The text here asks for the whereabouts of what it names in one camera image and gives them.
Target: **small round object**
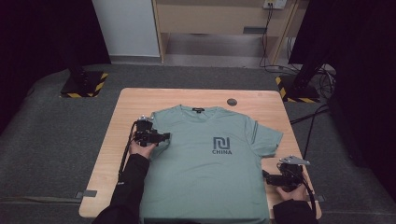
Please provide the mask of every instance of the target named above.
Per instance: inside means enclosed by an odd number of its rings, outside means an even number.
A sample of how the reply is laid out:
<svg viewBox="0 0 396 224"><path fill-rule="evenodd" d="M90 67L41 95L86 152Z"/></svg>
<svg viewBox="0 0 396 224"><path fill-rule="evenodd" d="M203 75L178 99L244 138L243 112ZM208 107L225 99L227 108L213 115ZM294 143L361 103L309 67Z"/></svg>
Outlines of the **small round object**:
<svg viewBox="0 0 396 224"><path fill-rule="evenodd" d="M238 102L235 99L230 98L230 99L227 100L227 104L231 105L231 106L234 106L234 105L237 105Z"/></svg>

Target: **wall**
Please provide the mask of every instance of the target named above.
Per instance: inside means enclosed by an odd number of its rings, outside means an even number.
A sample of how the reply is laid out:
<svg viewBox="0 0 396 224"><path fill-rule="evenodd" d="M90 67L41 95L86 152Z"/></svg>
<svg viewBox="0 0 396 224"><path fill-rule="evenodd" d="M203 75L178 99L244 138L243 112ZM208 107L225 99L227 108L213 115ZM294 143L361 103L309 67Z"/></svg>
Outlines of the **wall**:
<svg viewBox="0 0 396 224"><path fill-rule="evenodd" d="M110 56L160 57L149 0L92 0Z"/></svg>

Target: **gray floor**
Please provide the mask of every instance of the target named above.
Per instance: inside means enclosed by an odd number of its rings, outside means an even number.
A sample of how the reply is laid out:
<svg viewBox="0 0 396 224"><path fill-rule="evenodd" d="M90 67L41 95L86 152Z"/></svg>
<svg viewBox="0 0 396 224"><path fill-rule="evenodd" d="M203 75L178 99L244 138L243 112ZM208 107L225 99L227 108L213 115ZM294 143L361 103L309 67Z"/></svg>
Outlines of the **gray floor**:
<svg viewBox="0 0 396 224"><path fill-rule="evenodd" d="M281 65L287 61L283 53ZM261 57L259 37L176 35L164 64L119 58L87 67L109 73L96 98L60 98L67 71L39 80L0 136L0 197L73 198L84 190L122 88L276 90L277 74L260 68ZM285 107L293 120L323 103ZM309 124L292 126L300 148ZM307 159L316 194L326 198L320 223L396 223L396 203L370 169L353 164L330 114L316 117ZM0 203L0 224L90 222L78 215L78 204Z"/></svg>

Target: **printed logo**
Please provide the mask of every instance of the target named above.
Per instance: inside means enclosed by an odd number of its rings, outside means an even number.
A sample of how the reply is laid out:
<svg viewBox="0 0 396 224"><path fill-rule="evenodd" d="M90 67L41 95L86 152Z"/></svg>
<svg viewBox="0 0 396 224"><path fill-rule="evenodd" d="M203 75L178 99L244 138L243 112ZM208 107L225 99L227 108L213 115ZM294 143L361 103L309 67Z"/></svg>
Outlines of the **printed logo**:
<svg viewBox="0 0 396 224"><path fill-rule="evenodd" d="M230 138L213 137L213 154L233 154L230 150Z"/></svg>

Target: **t-shirt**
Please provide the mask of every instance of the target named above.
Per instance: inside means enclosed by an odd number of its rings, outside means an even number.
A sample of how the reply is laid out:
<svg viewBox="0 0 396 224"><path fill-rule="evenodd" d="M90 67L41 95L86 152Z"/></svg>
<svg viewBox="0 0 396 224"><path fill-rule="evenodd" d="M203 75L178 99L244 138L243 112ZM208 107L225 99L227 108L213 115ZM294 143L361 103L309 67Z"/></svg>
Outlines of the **t-shirt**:
<svg viewBox="0 0 396 224"><path fill-rule="evenodd" d="M153 128L171 137L151 154L145 223L269 222L261 159L275 154L281 132L218 106L177 105L152 117Z"/></svg>

